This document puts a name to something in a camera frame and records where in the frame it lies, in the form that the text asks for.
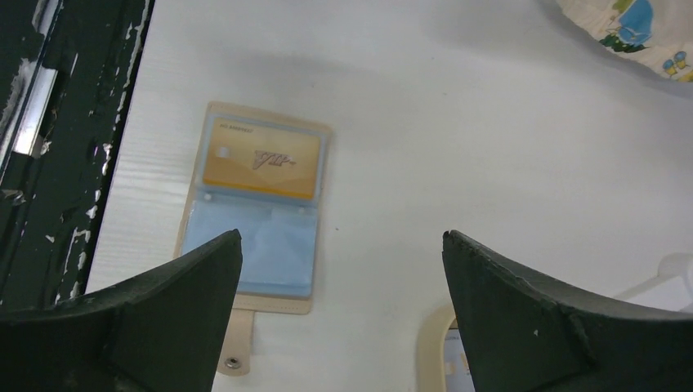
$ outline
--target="leather strap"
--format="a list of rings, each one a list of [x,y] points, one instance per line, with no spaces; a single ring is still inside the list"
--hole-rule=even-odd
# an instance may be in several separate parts
[[[217,372],[227,376],[242,376],[250,372],[254,318],[254,310],[233,309],[231,311]]]

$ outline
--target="white table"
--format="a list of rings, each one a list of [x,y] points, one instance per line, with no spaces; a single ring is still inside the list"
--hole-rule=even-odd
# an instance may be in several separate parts
[[[89,290],[172,258],[210,100],[335,130],[314,310],[259,314],[215,391],[416,390],[447,229],[606,295],[653,276],[693,249],[693,86],[550,4],[158,0]]]

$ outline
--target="patterned fabric pouch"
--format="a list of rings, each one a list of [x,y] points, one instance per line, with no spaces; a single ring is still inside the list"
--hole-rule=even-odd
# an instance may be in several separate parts
[[[665,78],[693,82],[693,1],[556,1],[608,50]]]

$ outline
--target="yellow card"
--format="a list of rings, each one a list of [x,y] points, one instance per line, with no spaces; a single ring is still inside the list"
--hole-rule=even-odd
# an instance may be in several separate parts
[[[216,118],[203,183],[311,199],[319,162],[319,136]]]

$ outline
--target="card holder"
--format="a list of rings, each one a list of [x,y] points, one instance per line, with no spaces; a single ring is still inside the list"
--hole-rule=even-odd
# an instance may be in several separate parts
[[[185,254],[228,230],[242,237],[243,269],[217,370],[250,370],[256,311],[307,314],[327,148],[317,123],[211,102],[178,235]]]

